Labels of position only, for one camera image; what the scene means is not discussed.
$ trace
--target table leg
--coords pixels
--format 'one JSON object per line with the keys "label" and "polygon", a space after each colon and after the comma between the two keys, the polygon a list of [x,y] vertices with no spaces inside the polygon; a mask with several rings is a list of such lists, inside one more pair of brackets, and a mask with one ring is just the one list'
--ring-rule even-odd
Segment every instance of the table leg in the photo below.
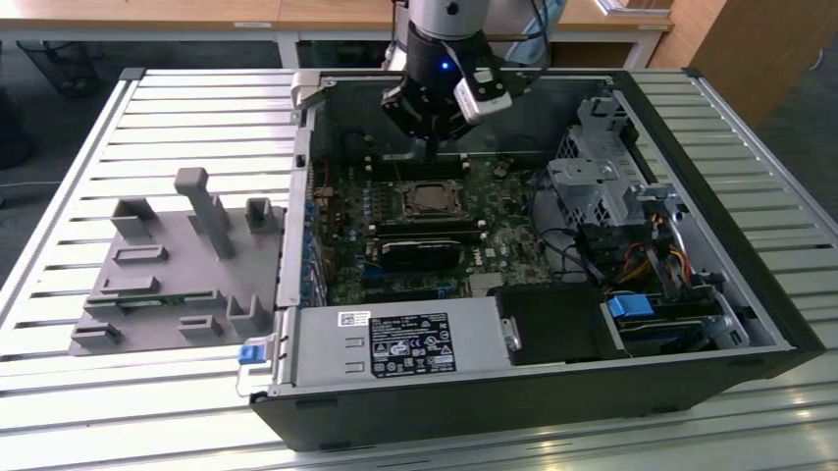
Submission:
{"label": "table leg", "polygon": [[282,63],[282,69],[300,68],[297,42],[300,42],[300,34],[296,31],[276,32],[276,46],[278,48],[278,60]]}
{"label": "table leg", "polygon": [[625,58],[625,69],[645,69],[648,67],[661,35],[659,31],[649,31],[643,34],[631,46],[631,52]]}

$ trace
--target green circuit board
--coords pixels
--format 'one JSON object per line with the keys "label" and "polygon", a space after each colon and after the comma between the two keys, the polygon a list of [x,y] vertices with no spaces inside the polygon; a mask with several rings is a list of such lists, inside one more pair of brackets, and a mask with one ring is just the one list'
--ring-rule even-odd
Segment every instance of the green circuit board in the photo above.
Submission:
{"label": "green circuit board", "polygon": [[[460,180],[429,182],[370,182],[360,169],[333,171],[337,174],[330,190],[320,194],[318,236],[324,247],[324,272],[329,305],[382,302],[392,294],[409,300],[410,293],[433,292],[437,298],[470,297],[468,277],[498,274],[504,285],[536,284],[552,279],[536,237],[524,213],[530,171],[509,171],[494,175],[498,158],[469,158],[469,170]],[[409,219],[404,191],[410,185],[438,184],[456,188],[456,209],[440,215],[460,215],[485,222],[485,238],[461,246],[461,257],[452,270],[414,274],[381,274],[377,264],[381,242],[368,235],[368,226],[381,220]]]}

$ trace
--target wooden desk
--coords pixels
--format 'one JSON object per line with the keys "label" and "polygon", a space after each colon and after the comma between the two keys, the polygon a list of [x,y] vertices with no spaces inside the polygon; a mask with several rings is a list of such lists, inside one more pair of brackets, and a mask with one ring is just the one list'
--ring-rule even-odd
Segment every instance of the wooden desk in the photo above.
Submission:
{"label": "wooden desk", "polygon": [[270,40],[280,0],[0,0],[0,39]]}
{"label": "wooden desk", "polygon": [[[671,25],[665,18],[608,17],[593,0],[568,0],[549,40],[632,43],[625,67],[643,68]],[[386,41],[390,3],[389,0],[282,0],[277,26],[282,67],[298,68],[301,40]]]}

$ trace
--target blue tab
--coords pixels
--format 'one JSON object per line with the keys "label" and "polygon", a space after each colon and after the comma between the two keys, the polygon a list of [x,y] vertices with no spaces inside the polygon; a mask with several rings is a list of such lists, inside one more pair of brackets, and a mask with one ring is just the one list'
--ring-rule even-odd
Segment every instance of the blue tab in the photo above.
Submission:
{"label": "blue tab", "polygon": [[607,301],[611,317],[651,316],[655,314],[644,294],[617,294]]}
{"label": "blue tab", "polygon": [[258,363],[264,363],[264,345],[241,345],[238,364],[256,365]]}

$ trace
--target metal rack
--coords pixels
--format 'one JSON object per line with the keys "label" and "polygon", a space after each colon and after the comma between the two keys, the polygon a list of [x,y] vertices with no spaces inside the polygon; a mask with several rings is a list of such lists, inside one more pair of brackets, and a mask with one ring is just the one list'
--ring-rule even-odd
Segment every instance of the metal rack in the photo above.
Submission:
{"label": "metal rack", "polygon": [[284,205],[292,73],[146,71],[116,85],[0,291],[0,469],[764,469],[838,459],[838,228],[712,88],[680,71],[633,78],[829,348],[785,375],[683,413],[294,453],[237,395],[234,346],[66,356],[117,197],[186,209],[172,181],[188,163],[225,207],[253,196]]}

